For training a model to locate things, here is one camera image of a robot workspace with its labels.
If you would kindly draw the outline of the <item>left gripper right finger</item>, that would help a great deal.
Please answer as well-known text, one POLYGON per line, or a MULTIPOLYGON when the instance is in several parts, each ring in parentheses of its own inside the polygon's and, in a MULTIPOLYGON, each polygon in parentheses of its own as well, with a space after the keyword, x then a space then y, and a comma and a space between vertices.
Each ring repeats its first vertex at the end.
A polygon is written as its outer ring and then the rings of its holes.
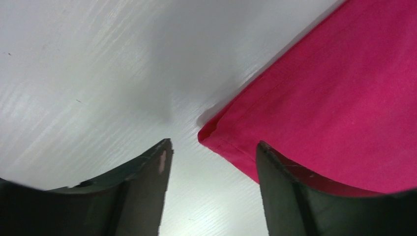
POLYGON ((259 142, 256 167, 271 236, 414 236, 417 192, 372 192, 333 181, 259 142))

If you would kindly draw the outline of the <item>magenta t shirt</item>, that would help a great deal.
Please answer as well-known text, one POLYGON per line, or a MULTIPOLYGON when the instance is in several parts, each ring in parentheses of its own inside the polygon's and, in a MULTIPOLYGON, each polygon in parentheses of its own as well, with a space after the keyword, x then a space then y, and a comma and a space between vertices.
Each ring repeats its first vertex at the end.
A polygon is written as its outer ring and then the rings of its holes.
POLYGON ((254 181, 261 140, 345 185, 416 188, 416 1, 345 1, 198 133, 254 181))

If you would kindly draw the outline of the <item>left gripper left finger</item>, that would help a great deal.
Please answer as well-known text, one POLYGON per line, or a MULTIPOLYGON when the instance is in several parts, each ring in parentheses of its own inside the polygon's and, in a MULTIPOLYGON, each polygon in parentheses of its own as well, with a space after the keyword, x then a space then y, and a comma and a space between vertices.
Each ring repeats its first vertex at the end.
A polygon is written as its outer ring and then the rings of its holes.
POLYGON ((40 190, 0 181, 3 236, 157 236, 173 148, 143 154, 74 187, 40 190))

